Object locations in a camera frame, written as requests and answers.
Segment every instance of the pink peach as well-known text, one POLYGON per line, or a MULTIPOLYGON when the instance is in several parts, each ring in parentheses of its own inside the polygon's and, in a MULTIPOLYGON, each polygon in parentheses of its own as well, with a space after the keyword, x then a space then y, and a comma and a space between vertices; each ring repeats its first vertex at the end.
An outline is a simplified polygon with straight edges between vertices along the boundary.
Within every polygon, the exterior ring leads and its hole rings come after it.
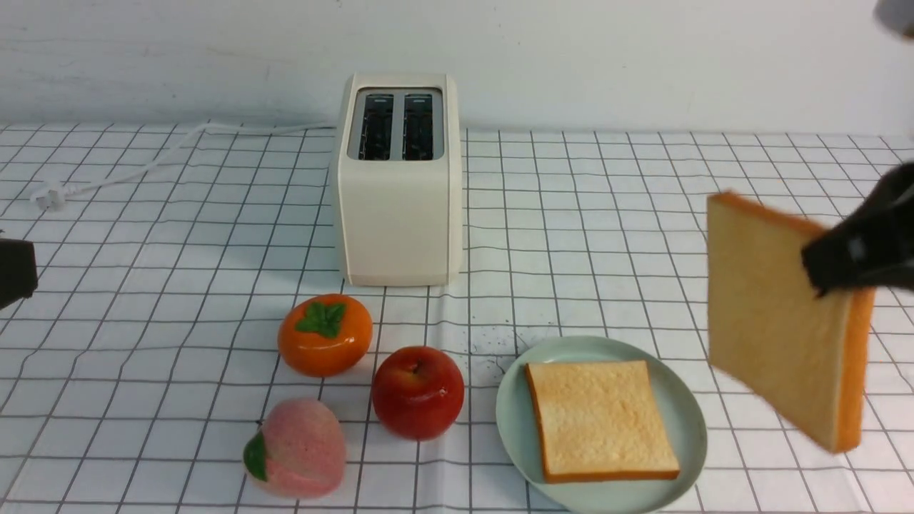
POLYGON ((336 416, 313 398, 278 403, 244 447, 248 477, 268 493, 318 498, 345 473, 345 435, 336 416))

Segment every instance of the toaster slot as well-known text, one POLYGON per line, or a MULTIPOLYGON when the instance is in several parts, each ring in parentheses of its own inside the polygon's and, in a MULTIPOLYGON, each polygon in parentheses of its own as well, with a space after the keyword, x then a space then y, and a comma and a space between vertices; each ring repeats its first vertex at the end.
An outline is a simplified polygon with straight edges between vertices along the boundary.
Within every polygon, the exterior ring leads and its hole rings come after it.
POLYGON ((393 134, 394 95, 371 93, 365 97, 362 134, 358 158, 362 161, 390 159, 390 138, 393 134))
POLYGON ((431 93, 410 93, 403 102, 403 160, 431 161, 435 142, 431 93))

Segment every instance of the bread slice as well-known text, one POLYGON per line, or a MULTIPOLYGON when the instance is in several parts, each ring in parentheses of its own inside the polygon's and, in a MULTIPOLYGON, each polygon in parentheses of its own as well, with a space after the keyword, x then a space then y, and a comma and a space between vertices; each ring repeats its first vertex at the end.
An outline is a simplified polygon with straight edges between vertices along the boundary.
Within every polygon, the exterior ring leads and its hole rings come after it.
POLYGON ((825 232, 732 192, 708 197, 708 360, 837 454, 860 444, 875 291, 816 298, 801 249, 825 232))
POLYGON ((679 476, 643 360, 530 362, 526 379, 547 483, 679 476))

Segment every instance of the green leaf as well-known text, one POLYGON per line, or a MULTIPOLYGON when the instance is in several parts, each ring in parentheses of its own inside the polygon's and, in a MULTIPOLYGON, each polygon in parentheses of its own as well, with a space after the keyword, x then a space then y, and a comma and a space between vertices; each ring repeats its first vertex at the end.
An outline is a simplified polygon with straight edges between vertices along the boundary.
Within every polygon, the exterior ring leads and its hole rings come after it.
POLYGON ((314 319, 324 319, 327 316, 327 306, 320 302, 311 302, 308 304, 308 308, 304 311, 305 317, 312 317, 314 319))
POLYGON ((327 307, 327 321, 339 324, 343 321, 345 314, 345 304, 333 304, 327 307))
POLYGON ((299 332, 318 332, 322 324, 322 321, 316 317, 303 317, 295 324, 295 330, 299 332))
POLYGON ((245 444, 243 460, 252 477, 261 482, 267 481, 267 442, 263 438, 263 432, 257 431, 257 434, 245 444))
POLYGON ((304 310, 304 317, 295 324, 295 329, 333 339, 339 336, 344 316, 345 304, 325 305, 312 302, 304 310))

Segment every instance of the power cord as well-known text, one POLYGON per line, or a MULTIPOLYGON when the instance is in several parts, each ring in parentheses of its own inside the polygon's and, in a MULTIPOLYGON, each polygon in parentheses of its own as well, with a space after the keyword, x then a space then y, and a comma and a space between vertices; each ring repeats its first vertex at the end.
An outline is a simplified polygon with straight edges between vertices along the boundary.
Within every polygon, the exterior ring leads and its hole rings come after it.
POLYGON ((92 191, 93 189, 98 189, 101 187, 109 186, 111 184, 119 184, 122 182, 127 182, 133 180, 137 177, 141 177, 153 170, 157 166, 161 165, 168 157, 170 157, 174 152, 177 152, 188 141, 193 139, 198 134, 203 134, 209 132, 214 134, 215 132, 220 132, 222 134, 244 134, 244 135, 278 135, 278 134, 289 134, 293 132, 301 132, 311 129, 321 129, 321 128, 334 128, 332 125, 327 123, 310 123, 307 125, 296 125, 296 126, 287 126, 287 127, 273 127, 273 128, 253 128, 253 127, 243 127, 235 125, 225 125, 222 123, 202 123, 198 125, 194 130, 185 134, 177 144, 173 145, 163 154, 159 155, 151 163, 146 166, 141 167, 140 169, 133 171, 131 173, 125 173, 116 177, 108 177, 104 180, 99 180, 96 182, 90 182, 87 184, 61 184, 56 180, 49 180, 44 183, 44 185, 29 198, 34 205, 37 205, 42 210, 60 210, 63 209, 64 205, 67 203, 69 198, 72 198, 76 195, 80 195, 87 191, 92 191))

